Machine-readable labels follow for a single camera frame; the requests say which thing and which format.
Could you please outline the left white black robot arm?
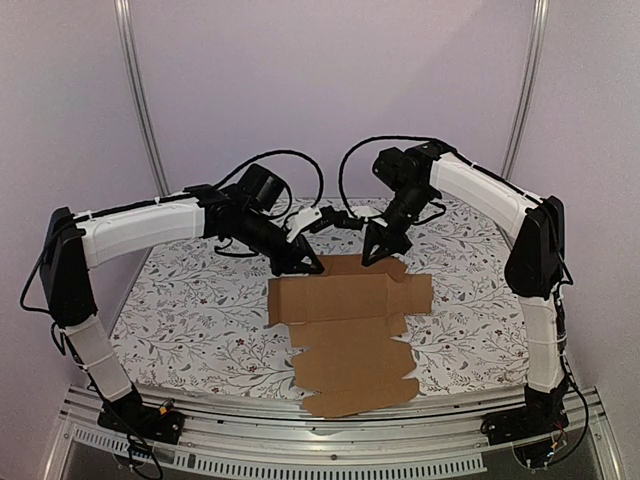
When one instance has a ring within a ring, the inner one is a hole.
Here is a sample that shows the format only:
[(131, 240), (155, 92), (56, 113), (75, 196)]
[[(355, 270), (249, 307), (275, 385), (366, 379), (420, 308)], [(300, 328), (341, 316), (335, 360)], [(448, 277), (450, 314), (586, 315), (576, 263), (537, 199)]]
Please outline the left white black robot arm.
[(148, 426), (148, 412), (120, 364), (98, 318), (89, 272), (114, 258), (160, 244), (196, 238), (233, 239), (269, 258), (274, 275), (320, 274), (324, 267), (306, 238), (273, 223), (268, 212), (287, 188), (268, 169), (251, 164), (226, 187), (193, 186), (111, 209), (53, 212), (30, 273), (41, 281), (49, 316), (79, 359), (111, 419), (128, 434)]

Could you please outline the brown cardboard box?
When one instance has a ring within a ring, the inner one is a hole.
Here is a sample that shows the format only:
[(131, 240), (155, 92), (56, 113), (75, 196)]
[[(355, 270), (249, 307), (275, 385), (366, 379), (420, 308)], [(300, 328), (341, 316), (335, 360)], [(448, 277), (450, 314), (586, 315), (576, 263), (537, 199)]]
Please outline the brown cardboard box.
[(372, 266), (328, 255), (320, 275), (272, 278), (268, 317), (288, 328), (297, 387), (310, 414), (341, 418), (401, 405), (419, 393), (412, 348), (401, 340), (409, 316), (432, 311), (429, 274), (389, 257)]

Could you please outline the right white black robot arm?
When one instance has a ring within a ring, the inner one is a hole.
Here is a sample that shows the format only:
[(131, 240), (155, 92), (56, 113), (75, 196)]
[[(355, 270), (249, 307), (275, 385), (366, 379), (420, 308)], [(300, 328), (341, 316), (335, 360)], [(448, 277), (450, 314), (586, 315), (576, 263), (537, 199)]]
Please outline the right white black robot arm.
[(504, 276), (521, 305), (529, 354), (525, 407), (516, 422), (524, 435), (539, 435), (554, 422), (569, 386), (561, 360), (566, 338), (561, 289), (571, 281), (564, 261), (563, 203), (528, 193), (435, 139), (381, 151), (372, 171), (394, 196), (383, 213), (366, 221), (365, 266), (406, 253), (408, 229), (444, 194), (488, 217), (512, 240)]

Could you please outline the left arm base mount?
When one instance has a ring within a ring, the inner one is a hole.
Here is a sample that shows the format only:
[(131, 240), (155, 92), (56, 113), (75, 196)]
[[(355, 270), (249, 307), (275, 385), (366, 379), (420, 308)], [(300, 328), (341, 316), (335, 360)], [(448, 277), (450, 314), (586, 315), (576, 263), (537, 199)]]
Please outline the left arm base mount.
[(105, 401), (97, 423), (105, 429), (176, 445), (185, 420), (186, 416), (169, 404), (161, 407), (144, 405), (142, 398), (132, 392), (114, 402)]

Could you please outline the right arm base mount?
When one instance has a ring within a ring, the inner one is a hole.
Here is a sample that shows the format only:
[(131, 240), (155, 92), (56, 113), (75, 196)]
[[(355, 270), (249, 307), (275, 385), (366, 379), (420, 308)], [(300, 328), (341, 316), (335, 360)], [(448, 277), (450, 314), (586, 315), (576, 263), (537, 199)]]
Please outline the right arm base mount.
[(555, 458), (568, 426), (563, 407), (547, 413), (539, 406), (522, 406), (485, 415), (480, 432), (492, 446), (511, 444), (518, 463), (533, 470)]

